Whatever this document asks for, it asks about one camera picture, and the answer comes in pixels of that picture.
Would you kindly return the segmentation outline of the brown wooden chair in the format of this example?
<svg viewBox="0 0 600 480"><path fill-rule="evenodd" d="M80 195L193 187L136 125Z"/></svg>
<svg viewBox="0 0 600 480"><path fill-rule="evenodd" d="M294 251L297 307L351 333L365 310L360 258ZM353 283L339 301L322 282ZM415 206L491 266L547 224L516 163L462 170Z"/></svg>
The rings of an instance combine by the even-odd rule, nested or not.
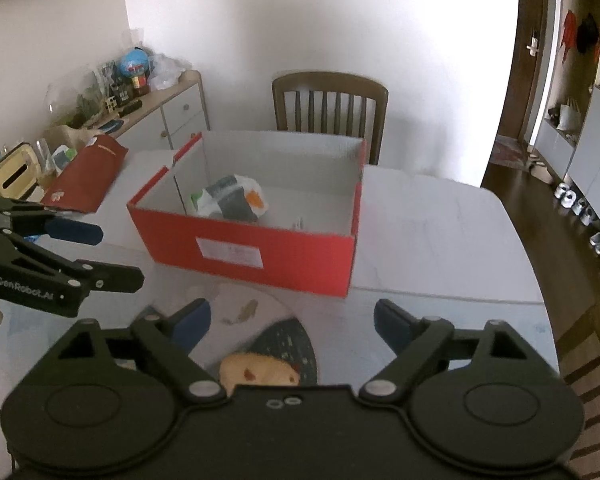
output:
<svg viewBox="0 0 600 480"><path fill-rule="evenodd" d="M379 162L389 90L358 75L308 70L272 81L276 129L346 136L366 143L366 162Z"/></svg>

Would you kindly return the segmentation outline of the blue globe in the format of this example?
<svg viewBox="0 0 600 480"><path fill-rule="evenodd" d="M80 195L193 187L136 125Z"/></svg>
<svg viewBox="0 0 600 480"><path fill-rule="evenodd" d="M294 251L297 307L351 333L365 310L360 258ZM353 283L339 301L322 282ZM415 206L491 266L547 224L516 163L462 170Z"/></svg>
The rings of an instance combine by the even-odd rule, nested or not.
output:
<svg viewBox="0 0 600 480"><path fill-rule="evenodd" d="M148 54L141 48L129 50L120 58L118 69L123 76L128 78L138 74L146 74L149 70Z"/></svg>

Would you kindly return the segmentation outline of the white wall cabinet unit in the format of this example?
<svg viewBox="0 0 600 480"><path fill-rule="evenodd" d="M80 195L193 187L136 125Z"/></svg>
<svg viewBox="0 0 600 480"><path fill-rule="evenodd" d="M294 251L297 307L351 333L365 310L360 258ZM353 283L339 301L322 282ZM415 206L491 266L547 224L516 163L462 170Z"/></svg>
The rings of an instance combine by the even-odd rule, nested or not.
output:
<svg viewBox="0 0 600 480"><path fill-rule="evenodd" d="M557 0L550 88L535 148L600 218L600 0Z"/></svg>

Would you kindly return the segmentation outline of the yellow tissue box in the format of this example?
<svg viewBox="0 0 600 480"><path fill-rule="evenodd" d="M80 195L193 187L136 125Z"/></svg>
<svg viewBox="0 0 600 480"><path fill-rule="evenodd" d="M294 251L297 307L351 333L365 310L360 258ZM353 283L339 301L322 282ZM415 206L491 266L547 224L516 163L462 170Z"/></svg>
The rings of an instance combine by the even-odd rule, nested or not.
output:
<svg viewBox="0 0 600 480"><path fill-rule="evenodd" d="M0 196L24 200L38 186L40 162L29 143L22 142L0 159Z"/></svg>

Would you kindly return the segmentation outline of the red cardboard box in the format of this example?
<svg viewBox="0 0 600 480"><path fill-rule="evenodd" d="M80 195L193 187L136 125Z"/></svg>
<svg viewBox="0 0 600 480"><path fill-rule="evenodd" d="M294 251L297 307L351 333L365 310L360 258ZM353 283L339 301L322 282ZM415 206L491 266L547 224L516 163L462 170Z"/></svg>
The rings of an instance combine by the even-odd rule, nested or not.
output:
<svg viewBox="0 0 600 480"><path fill-rule="evenodd" d="M366 144L331 134L206 131L129 201L158 263L343 297Z"/></svg>

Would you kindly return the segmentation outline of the white sideboard cabinet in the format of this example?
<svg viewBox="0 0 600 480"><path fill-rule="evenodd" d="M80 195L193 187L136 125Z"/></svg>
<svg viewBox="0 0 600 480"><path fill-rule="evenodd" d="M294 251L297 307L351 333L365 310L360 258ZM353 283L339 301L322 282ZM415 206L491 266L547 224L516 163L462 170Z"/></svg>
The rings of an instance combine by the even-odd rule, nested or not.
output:
<svg viewBox="0 0 600 480"><path fill-rule="evenodd" d="M109 135L131 153L143 151L178 150L192 134L210 129L204 85L198 70L186 70L178 83L166 90L141 96L143 105L132 113L119 117L119 112L99 118L90 128L73 129L66 125L53 126L43 133L51 148L67 145L79 150L104 125L121 120L122 126Z"/></svg>

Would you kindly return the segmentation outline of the dark wooden door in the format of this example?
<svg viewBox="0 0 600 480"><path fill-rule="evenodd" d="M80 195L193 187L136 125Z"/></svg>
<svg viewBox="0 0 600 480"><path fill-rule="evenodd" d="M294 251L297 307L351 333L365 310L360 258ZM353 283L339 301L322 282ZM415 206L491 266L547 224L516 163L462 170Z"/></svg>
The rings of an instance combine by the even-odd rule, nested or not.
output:
<svg viewBox="0 0 600 480"><path fill-rule="evenodd" d="M542 58L547 0L518 0L517 28L498 136L519 141L528 124Z"/></svg>

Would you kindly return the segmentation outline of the yellow spotted plush toy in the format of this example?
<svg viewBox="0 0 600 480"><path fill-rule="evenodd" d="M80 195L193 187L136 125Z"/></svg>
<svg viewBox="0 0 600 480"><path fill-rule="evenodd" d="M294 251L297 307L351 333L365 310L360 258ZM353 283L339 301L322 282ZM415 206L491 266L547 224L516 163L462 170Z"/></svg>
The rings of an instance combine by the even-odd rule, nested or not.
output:
<svg viewBox="0 0 600 480"><path fill-rule="evenodd" d="M240 385L295 387L300 374L283 360L257 353L232 353L222 359L220 383L228 394Z"/></svg>

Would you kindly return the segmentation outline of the red paper bag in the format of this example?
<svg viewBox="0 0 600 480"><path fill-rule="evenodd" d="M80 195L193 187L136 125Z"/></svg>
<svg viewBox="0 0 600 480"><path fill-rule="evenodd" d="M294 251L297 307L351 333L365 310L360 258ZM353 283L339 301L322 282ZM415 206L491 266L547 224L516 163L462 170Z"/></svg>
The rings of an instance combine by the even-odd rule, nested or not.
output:
<svg viewBox="0 0 600 480"><path fill-rule="evenodd" d="M106 134L91 138L45 193L46 207L96 212L118 176L128 149Z"/></svg>

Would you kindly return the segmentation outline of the white plastic snack bag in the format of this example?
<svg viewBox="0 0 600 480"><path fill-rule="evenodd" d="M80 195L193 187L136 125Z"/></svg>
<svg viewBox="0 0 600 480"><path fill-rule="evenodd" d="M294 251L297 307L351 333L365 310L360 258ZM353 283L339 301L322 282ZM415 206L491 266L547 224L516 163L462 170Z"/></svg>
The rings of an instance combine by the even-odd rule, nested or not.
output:
<svg viewBox="0 0 600 480"><path fill-rule="evenodd" d="M186 202L190 216L234 222L257 222L268 211L260 184L231 174L192 193Z"/></svg>

